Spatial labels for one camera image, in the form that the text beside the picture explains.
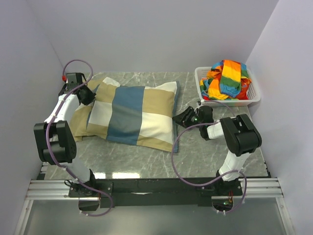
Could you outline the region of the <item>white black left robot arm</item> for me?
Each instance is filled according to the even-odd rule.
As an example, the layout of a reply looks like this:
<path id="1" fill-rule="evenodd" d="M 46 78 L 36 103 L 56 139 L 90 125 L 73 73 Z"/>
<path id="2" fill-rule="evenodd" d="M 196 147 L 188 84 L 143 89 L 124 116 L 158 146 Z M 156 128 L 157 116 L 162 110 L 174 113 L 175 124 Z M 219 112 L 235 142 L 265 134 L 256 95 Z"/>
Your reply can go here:
<path id="1" fill-rule="evenodd" d="M 50 116 L 34 126 L 39 158 L 42 162 L 57 165 L 72 177 L 64 183 L 70 189 L 85 197 L 96 195 L 98 185 L 91 169 L 77 157 L 77 147 L 68 122 L 79 105 L 89 105 L 95 99 L 95 93 L 87 85 L 73 90 L 87 80 L 83 73 L 68 73 L 63 76 L 63 85 L 58 103 Z"/>

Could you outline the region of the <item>blue beige white pillowcase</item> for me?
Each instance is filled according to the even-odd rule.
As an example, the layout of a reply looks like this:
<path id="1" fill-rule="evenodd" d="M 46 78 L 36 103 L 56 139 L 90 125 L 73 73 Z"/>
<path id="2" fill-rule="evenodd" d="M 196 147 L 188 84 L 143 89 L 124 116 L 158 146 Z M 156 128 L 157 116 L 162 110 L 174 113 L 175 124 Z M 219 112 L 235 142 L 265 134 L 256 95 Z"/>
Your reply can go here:
<path id="1" fill-rule="evenodd" d="M 177 81 L 157 87 L 123 86 L 112 78 L 92 80 L 88 87 L 95 101 L 81 104 L 70 121 L 76 141 L 98 136 L 108 141 L 177 152 Z"/>

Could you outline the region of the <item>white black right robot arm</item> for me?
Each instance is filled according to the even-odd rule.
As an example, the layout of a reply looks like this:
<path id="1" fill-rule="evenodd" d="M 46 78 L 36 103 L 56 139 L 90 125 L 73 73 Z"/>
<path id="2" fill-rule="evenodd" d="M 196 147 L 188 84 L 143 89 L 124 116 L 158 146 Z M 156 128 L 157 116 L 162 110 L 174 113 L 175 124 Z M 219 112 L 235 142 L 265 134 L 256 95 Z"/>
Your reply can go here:
<path id="1" fill-rule="evenodd" d="M 173 121 L 189 130 L 198 127 L 200 135 L 206 141 L 223 137 L 228 148 L 223 165 L 213 180 L 213 189 L 217 195 L 226 195 L 239 186 L 240 171 L 251 153 L 262 144 L 257 128 L 247 114 L 234 117 L 213 119 L 213 108 L 189 106 L 185 111 L 173 117 Z"/>

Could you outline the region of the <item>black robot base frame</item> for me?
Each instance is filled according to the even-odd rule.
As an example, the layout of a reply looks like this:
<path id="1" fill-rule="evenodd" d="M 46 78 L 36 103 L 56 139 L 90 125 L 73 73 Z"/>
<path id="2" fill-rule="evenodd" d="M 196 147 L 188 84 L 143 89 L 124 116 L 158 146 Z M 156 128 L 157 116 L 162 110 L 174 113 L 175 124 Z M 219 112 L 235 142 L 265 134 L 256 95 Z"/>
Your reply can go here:
<path id="1" fill-rule="evenodd" d="M 210 178 L 191 178 L 192 186 L 178 178 L 164 179 L 96 179 L 94 181 L 98 192 L 75 184 L 70 180 L 64 183 L 69 187 L 69 198 L 79 199 L 79 209 L 95 211 L 97 208 L 125 206 L 175 206 L 197 205 L 212 206 L 214 196 L 232 197 L 243 194 L 239 180 L 217 182 L 205 186 Z"/>

